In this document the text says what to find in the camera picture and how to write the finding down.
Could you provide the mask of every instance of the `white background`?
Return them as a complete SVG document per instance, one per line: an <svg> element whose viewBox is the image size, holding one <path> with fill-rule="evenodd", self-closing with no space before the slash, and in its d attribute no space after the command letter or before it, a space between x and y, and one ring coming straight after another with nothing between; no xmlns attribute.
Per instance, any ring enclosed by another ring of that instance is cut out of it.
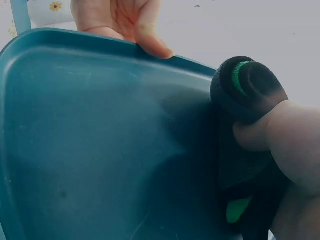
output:
<svg viewBox="0 0 320 240"><path fill-rule="evenodd" d="M61 23L71 19L70 1L60 1L63 15L49 26L76 29ZM46 18L44 2L52 1L30 1L32 14ZM317 0L163 0L158 33L176 54L215 68L230 57L251 57L276 74L292 100L319 106L319 11ZM8 14L0 5L0 31L7 31Z"/></svg>

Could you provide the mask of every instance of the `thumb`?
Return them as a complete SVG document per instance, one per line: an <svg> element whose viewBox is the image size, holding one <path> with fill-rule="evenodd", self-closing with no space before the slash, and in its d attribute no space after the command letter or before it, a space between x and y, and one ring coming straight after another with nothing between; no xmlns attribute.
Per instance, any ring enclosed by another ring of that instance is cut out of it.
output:
<svg viewBox="0 0 320 240"><path fill-rule="evenodd" d="M252 125L236 123L233 126L233 133L239 145L254 152L271 150L270 142L274 139L276 131L283 130L292 108L296 106L289 100L279 103L273 110Z"/></svg>
<svg viewBox="0 0 320 240"><path fill-rule="evenodd" d="M283 101L253 125L233 132L249 151L270 150L282 172L311 194L320 193L320 109Z"/></svg>
<svg viewBox="0 0 320 240"><path fill-rule="evenodd" d="M174 52L156 34L160 8L160 0L148 0L142 6L134 26L134 39L147 53L162 59L169 59Z"/></svg>

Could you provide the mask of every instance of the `finger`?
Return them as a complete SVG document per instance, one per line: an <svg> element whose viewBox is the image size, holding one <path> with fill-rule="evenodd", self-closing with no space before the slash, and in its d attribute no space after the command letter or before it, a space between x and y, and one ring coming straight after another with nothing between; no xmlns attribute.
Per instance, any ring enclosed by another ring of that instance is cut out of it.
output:
<svg viewBox="0 0 320 240"><path fill-rule="evenodd" d="M115 30L111 29L110 27L95 27L88 30L85 30L86 33L102 35L109 38L120 39L124 40L124 36L116 32Z"/></svg>
<svg viewBox="0 0 320 240"><path fill-rule="evenodd" d="M134 26L134 38L147 53L162 59L169 59L174 52L156 34L160 7L160 0L149 0L143 5Z"/></svg>

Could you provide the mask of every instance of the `scratch on tray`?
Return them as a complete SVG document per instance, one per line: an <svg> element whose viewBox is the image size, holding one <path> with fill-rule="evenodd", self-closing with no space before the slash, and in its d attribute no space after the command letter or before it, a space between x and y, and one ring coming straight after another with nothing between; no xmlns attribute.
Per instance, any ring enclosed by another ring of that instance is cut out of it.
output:
<svg viewBox="0 0 320 240"><path fill-rule="evenodd" d="M135 78L137 78L138 76L137 75L135 75L135 74L133 74L133 73L129 73L131 76L133 76L133 77L135 77Z"/></svg>
<svg viewBox="0 0 320 240"><path fill-rule="evenodd" d="M130 237L130 240L133 240L135 238L135 236L137 235L137 233L140 231L140 229L144 226L149 214L150 214L150 207L149 207L148 212L146 213L144 219L139 223L139 225L133 231L133 233Z"/></svg>
<svg viewBox="0 0 320 240"><path fill-rule="evenodd" d="M92 72L89 72L89 74L87 75L86 79L85 79L85 83L84 85L87 87L90 83L90 80L91 80L91 75L92 75Z"/></svg>

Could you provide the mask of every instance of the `teal plastic tray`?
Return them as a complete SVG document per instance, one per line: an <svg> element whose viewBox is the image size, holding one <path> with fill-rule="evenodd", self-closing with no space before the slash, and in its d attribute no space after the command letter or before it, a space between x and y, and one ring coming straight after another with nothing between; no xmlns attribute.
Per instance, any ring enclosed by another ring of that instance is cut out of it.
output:
<svg viewBox="0 0 320 240"><path fill-rule="evenodd" d="M84 33L14 39L0 54L7 240L231 239L217 191L214 73Z"/></svg>

